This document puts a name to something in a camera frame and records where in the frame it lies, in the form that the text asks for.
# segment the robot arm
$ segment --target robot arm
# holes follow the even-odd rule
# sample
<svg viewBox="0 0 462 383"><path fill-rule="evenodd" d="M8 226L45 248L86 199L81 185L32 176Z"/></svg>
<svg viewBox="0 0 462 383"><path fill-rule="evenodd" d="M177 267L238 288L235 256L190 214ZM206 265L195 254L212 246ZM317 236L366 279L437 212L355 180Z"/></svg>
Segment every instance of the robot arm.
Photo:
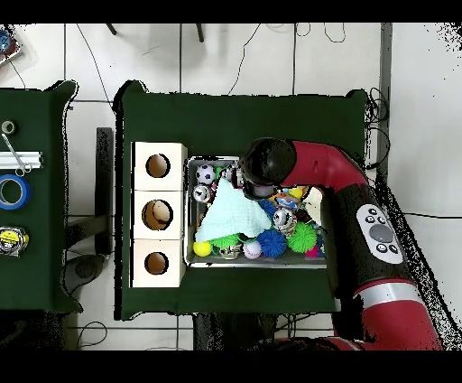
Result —
<svg viewBox="0 0 462 383"><path fill-rule="evenodd" d="M440 350L437 333L391 224L364 173L331 145L261 138L240 159L244 193L267 198L278 186L319 187L333 295L359 341L332 338L341 350Z"/></svg>

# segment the yellow tape measure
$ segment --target yellow tape measure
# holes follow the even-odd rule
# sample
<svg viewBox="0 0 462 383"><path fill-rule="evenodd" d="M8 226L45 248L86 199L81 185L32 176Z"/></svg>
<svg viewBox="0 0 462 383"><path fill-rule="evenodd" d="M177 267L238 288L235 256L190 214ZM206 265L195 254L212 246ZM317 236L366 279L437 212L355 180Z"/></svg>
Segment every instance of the yellow tape measure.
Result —
<svg viewBox="0 0 462 383"><path fill-rule="evenodd" d="M19 257L28 243L29 236L23 228L0 228L0 254Z"/></svg>

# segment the towel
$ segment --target towel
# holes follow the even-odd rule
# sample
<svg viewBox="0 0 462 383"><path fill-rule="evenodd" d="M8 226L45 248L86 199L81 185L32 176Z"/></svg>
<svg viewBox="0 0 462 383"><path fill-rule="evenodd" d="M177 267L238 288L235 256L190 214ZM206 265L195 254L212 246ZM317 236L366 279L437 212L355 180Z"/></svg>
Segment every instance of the towel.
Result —
<svg viewBox="0 0 462 383"><path fill-rule="evenodd" d="M271 221L258 202L248 200L242 190L228 180L218 182L217 194L196 232L196 242L243 233L257 237L271 227Z"/></svg>

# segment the dark green tablecloth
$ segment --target dark green tablecloth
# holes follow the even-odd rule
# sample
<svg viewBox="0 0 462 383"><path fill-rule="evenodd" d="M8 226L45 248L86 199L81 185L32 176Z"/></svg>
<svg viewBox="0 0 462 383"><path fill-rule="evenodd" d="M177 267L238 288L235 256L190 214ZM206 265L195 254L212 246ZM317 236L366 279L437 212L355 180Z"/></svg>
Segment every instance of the dark green tablecloth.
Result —
<svg viewBox="0 0 462 383"><path fill-rule="evenodd" d="M10 142L16 152L43 152L44 167L24 176L31 198L19 210L0 210L1 226L26 229L21 258L0 256L0 310L75 312L79 304L61 286L64 249L63 112L76 90L71 81L45 91L0 89L0 123L17 125ZM8 151L0 138L0 151ZM14 170L0 171L0 174Z"/></svg>
<svg viewBox="0 0 462 383"><path fill-rule="evenodd" d="M116 225L123 222L122 259L116 264L115 310L174 313L331 312L326 269L190 268L180 288L129 288L130 143L183 143L188 155L236 155L260 136L329 143L364 158L365 93L348 97L148 94L127 82L115 98Z"/></svg>

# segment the box with round hole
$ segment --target box with round hole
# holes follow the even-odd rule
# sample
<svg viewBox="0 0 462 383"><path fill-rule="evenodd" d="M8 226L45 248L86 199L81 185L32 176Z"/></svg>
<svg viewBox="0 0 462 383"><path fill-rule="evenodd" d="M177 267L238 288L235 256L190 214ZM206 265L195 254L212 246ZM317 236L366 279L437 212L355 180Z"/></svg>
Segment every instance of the box with round hole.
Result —
<svg viewBox="0 0 462 383"><path fill-rule="evenodd" d="M145 192L184 190L188 150L176 143L132 143L134 189Z"/></svg>
<svg viewBox="0 0 462 383"><path fill-rule="evenodd" d="M182 240L136 239L131 287L179 287L186 265Z"/></svg>
<svg viewBox="0 0 462 383"><path fill-rule="evenodd" d="M183 191L133 193L133 239L183 239Z"/></svg>

